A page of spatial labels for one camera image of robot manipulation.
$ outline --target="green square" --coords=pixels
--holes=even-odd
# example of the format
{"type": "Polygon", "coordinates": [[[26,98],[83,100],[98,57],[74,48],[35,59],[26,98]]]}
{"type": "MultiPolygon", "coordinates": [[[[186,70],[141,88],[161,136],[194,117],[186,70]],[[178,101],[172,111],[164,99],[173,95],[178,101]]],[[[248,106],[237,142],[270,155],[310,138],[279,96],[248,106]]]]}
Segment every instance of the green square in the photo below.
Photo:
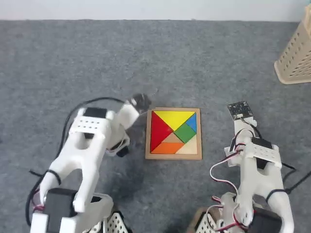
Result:
{"type": "Polygon", "coordinates": [[[186,123],[182,124],[174,134],[182,140],[183,143],[187,143],[193,136],[196,135],[196,132],[186,123]]]}

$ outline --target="wooden puzzle frame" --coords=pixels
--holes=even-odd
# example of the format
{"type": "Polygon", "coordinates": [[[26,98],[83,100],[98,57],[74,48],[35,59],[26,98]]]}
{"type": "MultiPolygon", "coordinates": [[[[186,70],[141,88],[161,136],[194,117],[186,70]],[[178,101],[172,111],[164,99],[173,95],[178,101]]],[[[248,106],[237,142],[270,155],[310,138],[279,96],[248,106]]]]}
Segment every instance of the wooden puzzle frame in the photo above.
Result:
{"type": "Polygon", "coordinates": [[[201,118],[199,108],[164,108],[157,107],[149,110],[147,113],[147,129],[146,129],[146,159],[162,159],[162,160],[202,160],[202,139],[201,139],[201,118]],[[151,142],[151,115],[152,111],[192,111],[196,113],[197,124],[197,154],[152,154],[150,152],[151,142]]]}

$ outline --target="beige plastic basket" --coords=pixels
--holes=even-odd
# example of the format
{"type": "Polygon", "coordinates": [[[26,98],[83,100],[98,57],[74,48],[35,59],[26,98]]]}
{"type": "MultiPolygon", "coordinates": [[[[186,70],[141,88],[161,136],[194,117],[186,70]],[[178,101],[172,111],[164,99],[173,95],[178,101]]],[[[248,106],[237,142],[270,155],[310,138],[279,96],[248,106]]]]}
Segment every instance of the beige plastic basket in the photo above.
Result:
{"type": "Polygon", "coordinates": [[[311,82],[311,4],[274,67],[284,84],[311,82]]]}

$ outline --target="red triangle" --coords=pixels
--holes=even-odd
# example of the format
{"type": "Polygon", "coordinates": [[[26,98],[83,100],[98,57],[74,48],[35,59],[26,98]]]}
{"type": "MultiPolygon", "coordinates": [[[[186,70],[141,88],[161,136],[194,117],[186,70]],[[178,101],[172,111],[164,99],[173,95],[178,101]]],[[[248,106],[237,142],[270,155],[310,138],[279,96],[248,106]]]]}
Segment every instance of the red triangle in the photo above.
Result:
{"type": "Polygon", "coordinates": [[[151,113],[151,142],[150,151],[153,151],[173,130],[153,111],[151,113]]]}

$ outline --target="blue triangle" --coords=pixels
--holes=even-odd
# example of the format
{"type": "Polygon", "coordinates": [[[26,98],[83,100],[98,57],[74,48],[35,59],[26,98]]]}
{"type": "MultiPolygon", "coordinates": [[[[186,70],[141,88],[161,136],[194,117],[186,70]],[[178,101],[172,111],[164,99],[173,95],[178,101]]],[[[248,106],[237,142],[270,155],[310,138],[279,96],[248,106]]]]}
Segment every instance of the blue triangle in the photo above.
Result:
{"type": "Polygon", "coordinates": [[[186,121],[186,124],[196,132],[196,113],[190,116],[190,118],[186,121]]]}

